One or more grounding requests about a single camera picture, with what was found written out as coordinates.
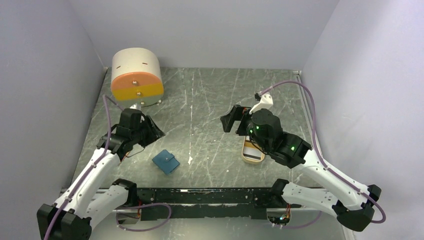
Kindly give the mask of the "blue leather card holder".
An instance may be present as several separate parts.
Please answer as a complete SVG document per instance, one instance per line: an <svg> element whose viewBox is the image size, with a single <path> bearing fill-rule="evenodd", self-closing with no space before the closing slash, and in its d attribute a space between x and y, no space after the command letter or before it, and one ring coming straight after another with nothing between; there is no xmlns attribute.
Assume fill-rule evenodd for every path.
<svg viewBox="0 0 424 240"><path fill-rule="evenodd" d="M165 174L171 174L175 169L180 166L180 162L175 158L175 156L167 151L166 149L162 150L156 156L152 158L152 162Z"/></svg>

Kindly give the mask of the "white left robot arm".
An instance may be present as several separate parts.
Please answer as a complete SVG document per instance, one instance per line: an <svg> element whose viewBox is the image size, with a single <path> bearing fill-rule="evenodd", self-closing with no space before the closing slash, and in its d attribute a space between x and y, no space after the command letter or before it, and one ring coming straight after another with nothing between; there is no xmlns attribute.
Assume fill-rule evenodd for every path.
<svg viewBox="0 0 424 240"><path fill-rule="evenodd" d="M119 178L105 195L93 200L106 176L135 145L143 148L165 136L149 115L125 108L117 124L108 129L83 171L53 204L43 204L36 213L43 240L88 240L94 228L118 207L141 206L136 183Z"/></svg>

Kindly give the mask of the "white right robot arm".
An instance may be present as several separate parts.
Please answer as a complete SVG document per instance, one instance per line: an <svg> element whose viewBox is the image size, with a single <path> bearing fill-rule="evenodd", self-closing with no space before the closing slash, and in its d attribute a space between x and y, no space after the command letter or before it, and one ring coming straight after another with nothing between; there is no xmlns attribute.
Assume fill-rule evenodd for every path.
<svg viewBox="0 0 424 240"><path fill-rule="evenodd" d="M322 189L308 188L278 179L269 197L275 207L288 203L314 208L335 217L341 225L355 232L362 232L375 222L373 217L381 188L362 184L320 159L307 141L284 131L279 117L270 110L263 108L250 113L249 107L236 104L220 121L225 133L239 121L237 135L248 137L276 163L299 171L322 186Z"/></svg>

